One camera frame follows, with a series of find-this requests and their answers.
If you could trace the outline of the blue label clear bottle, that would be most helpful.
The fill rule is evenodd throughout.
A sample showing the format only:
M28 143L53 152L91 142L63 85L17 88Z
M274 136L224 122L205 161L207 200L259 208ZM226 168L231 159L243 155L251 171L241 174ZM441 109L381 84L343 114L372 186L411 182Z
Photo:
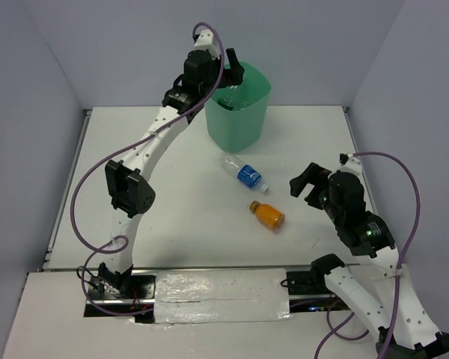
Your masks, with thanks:
M239 110L244 110L246 108L250 108L253 105L255 105L255 102L249 102L249 101L245 101L241 104L240 109Z

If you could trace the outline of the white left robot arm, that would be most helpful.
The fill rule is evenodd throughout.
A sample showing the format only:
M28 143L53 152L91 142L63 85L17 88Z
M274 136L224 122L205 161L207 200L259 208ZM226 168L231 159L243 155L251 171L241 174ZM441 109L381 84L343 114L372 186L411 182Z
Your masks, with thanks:
M132 249L143 214L156 198L149 180L156 164L172 141L184 131L202 109L204 99L213 87L226 88L243 82L244 67L234 49L226 51L225 67L207 50L193 50L162 101L153 124L144 134L146 142L126 151L105 166L106 182L112 198L114 215L110 248L114 252L104 259L98 276L105 290L115 298L126 296L132 287Z

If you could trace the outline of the green label clear bottle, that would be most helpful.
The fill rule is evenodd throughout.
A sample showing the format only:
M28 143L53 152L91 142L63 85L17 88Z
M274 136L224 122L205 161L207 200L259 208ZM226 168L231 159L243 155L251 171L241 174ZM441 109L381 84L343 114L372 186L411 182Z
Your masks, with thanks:
M222 97L218 104L227 111L238 111L242 108L242 100L237 96Z

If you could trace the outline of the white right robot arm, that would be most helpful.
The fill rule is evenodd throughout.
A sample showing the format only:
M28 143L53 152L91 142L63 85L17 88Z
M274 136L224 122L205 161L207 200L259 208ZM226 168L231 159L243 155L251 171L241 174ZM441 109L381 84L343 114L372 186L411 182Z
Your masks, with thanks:
M324 211L339 240L350 250L373 285L371 295L335 254L311 263L312 287L338 296L361 320L376 342L379 358L436 358L449 352L449 333L428 316L409 271L399 267L399 251L387 224L367 210L361 169L341 166L330 171L312 162L290 181L298 197L312 189L305 202Z

